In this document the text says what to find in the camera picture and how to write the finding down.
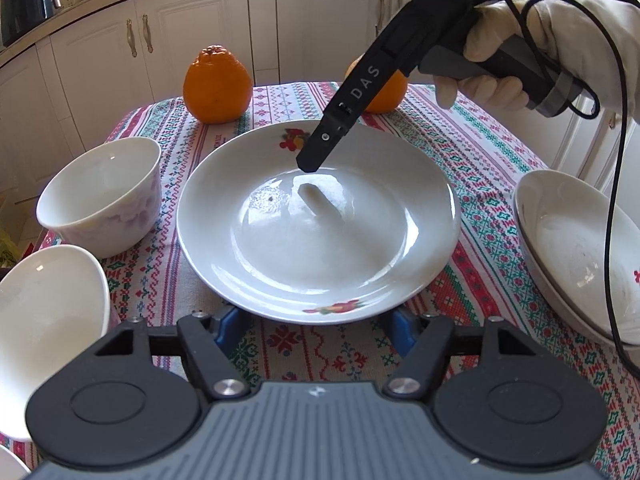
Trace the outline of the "white gloved right hand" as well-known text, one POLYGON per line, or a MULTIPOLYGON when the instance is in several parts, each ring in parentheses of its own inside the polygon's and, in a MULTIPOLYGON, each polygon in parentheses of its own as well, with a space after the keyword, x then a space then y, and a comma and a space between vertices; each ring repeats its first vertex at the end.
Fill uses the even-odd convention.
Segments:
MULTIPOLYGON (((616 0, 575 0, 600 21, 620 51, 626 74, 628 115, 639 119, 639 9, 616 0)), ((590 85, 603 107, 620 113, 620 73, 614 54, 597 25, 569 3, 544 0, 527 14, 527 27, 539 50, 559 62, 573 76, 590 85)), ((463 54, 471 62, 482 62, 521 27, 504 2, 480 8, 480 20, 466 38, 463 54)), ((477 76, 456 81, 434 78, 436 101, 445 110, 459 93, 482 107, 521 110, 528 95, 518 78, 477 76)))

